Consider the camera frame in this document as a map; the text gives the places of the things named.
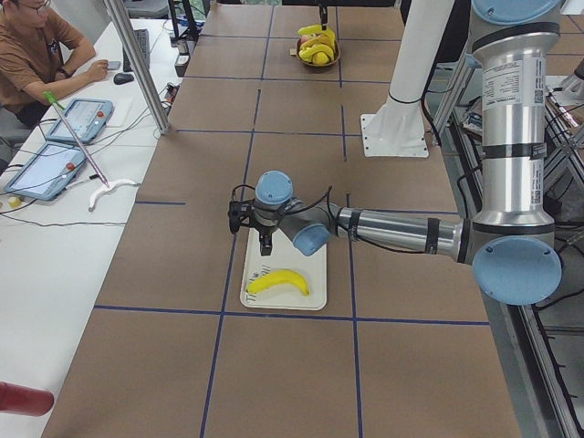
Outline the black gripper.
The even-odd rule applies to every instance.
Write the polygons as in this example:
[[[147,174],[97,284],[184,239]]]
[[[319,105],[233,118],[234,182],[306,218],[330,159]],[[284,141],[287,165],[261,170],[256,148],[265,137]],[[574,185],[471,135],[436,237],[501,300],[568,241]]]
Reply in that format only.
[[[273,249],[272,234],[277,230],[281,216],[274,206],[256,205],[252,213],[254,228],[259,233],[260,255],[270,256]]]

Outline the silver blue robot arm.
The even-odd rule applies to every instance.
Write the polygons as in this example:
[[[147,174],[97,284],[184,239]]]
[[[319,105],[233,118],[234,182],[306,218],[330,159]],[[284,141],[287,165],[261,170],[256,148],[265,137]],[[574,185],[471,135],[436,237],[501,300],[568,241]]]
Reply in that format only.
[[[562,268],[553,249],[554,221],[543,207],[546,55],[559,38],[558,1],[473,1],[470,45],[482,70],[483,201],[471,219],[436,218],[309,206],[290,178],[265,172],[245,223],[262,255],[281,230],[303,255],[333,235],[403,252],[439,254],[470,265],[480,289],[508,305],[535,304],[558,288]]]

